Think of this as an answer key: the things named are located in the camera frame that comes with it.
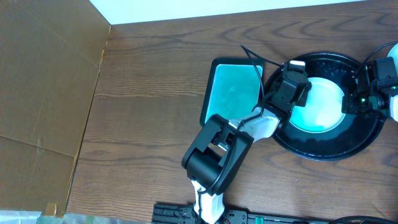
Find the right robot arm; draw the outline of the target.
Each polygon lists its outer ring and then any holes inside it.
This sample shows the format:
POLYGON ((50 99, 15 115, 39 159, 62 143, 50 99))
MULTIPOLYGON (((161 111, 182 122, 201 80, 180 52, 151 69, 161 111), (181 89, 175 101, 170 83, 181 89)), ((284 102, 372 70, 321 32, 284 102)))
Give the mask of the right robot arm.
POLYGON ((343 97, 341 112, 397 121, 397 71, 394 63, 365 65, 356 89, 343 97))

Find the white plate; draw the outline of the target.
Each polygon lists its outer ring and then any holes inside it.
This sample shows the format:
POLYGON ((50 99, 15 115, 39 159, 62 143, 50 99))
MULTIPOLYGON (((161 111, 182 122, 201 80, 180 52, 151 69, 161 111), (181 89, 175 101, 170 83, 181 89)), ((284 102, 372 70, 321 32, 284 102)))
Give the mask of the white plate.
POLYGON ((397 65, 398 62, 398 44, 395 44, 395 46, 393 46, 388 55, 388 57, 392 57, 392 59, 394 60, 394 63, 397 65))

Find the mint plate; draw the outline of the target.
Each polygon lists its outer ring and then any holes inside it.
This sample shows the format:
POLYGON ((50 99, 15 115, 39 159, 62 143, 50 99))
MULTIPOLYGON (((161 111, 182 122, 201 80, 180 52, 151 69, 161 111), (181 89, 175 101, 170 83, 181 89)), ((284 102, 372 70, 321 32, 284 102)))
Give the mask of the mint plate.
POLYGON ((345 117, 341 112, 343 90, 334 82, 319 77, 308 79, 312 84, 306 105, 295 106, 290 123, 307 133, 324 133, 337 127, 345 117))

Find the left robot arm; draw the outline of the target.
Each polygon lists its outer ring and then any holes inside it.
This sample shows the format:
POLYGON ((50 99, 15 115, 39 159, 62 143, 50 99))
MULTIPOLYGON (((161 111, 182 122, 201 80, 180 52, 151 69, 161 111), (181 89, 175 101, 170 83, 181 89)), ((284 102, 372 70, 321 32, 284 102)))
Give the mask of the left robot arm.
POLYGON ((196 223, 216 223, 224 214, 223 194, 236 177, 248 150, 288 123, 295 106, 305 106, 312 84, 305 62, 283 64, 281 75, 252 111, 239 119, 212 115, 182 158, 195 190, 196 223))

